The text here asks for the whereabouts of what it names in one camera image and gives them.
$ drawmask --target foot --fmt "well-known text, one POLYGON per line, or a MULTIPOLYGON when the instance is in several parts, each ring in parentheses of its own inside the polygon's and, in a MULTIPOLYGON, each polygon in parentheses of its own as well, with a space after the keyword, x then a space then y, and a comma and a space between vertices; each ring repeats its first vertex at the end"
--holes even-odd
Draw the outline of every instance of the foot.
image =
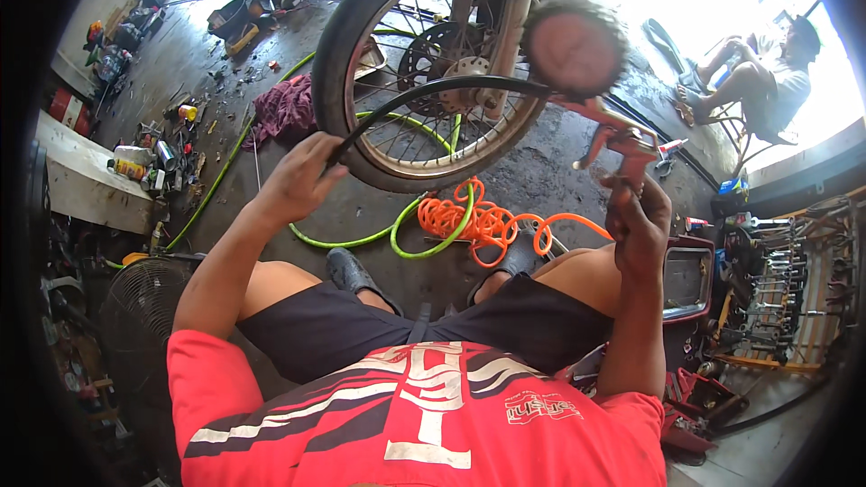
POLYGON ((533 271, 536 263, 541 260, 541 256, 535 253, 534 241, 534 232, 520 230, 514 243, 508 246, 502 261, 484 280, 472 288, 469 297, 466 298, 467 306, 471 307, 489 298, 512 276, 522 271, 533 271))
POLYGON ((403 309, 384 296, 361 262, 345 248, 332 248, 327 254, 327 272, 337 289, 355 294, 362 303, 403 316, 403 309))
POLYGON ((695 73, 698 76, 698 79, 701 83, 705 85, 709 83, 709 78, 713 76, 713 72, 709 70, 706 66, 696 66, 695 73))
POLYGON ((677 85, 677 97, 680 98, 680 102, 685 103, 691 108, 692 126, 709 122, 709 112, 712 111, 712 107, 708 103, 708 96, 701 96, 682 85, 677 85))

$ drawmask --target tire pressure gauge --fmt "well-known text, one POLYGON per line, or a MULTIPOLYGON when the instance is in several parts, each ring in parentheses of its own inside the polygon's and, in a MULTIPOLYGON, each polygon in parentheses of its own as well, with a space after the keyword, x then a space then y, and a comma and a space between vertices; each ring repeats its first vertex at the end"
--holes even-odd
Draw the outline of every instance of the tire pressure gauge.
POLYGON ((522 46, 533 75, 580 100, 610 90, 626 50, 617 22, 587 0, 542 2, 525 23, 522 46))

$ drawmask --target white t-shirt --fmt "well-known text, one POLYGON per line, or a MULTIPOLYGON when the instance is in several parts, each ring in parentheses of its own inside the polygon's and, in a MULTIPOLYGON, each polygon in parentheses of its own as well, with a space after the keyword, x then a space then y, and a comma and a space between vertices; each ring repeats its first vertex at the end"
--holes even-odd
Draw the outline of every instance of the white t-shirt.
POLYGON ((806 68, 792 68, 782 59, 780 40, 765 34, 756 36, 758 41, 758 60, 764 68, 773 73, 776 79, 777 95, 767 98, 769 108, 767 120, 777 130, 785 129, 806 102, 811 92, 809 71, 806 68))

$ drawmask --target tire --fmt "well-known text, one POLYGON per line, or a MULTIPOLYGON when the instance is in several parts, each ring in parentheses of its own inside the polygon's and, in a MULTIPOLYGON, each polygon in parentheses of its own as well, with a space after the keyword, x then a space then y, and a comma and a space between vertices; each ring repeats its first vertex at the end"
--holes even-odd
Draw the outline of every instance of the tire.
MULTIPOLYGON (((388 0, 342 0, 322 32, 313 62, 311 90, 317 123, 319 128, 328 134, 340 137, 349 135, 350 122, 346 117, 344 104, 345 78, 349 71, 349 62, 355 45, 362 36, 365 36, 364 31, 370 21, 387 2, 388 0)), ((420 193, 446 188, 476 175, 513 148, 535 124, 538 115, 545 107, 544 104, 544 102, 536 103, 523 124, 502 145, 483 156, 478 162, 450 175, 428 179, 410 179, 391 175, 370 161, 357 146, 346 154, 344 163, 352 175, 381 190, 420 193)))

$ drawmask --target black sandal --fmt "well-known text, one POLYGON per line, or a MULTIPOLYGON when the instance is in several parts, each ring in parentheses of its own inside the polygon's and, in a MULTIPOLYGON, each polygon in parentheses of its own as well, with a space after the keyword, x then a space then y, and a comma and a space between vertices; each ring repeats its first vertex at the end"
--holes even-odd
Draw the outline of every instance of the black sandal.
POLYGON ((382 293, 376 286, 370 273, 364 269, 361 262, 354 254, 342 247, 331 248, 327 254, 327 273, 337 289, 357 294, 362 289, 368 289, 381 297, 391 308, 394 314, 405 317, 403 308, 396 304, 391 298, 382 293))
POLYGON ((502 261, 493 267, 493 270, 488 273, 488 276, 482 278, 481 282, 472 287, 469 296, 466 298, 466 306, 471 307, 475 304, 475 294, 497 271, 504 271, 510 276, 515 276, 518 273, 529 272, 535 269, 535 265, 539 260, 543 259, 535 253, 535 232, 531 230, 521 229, 517 233, 517 238, 514 243, 508 246, 505 256, 502 261))

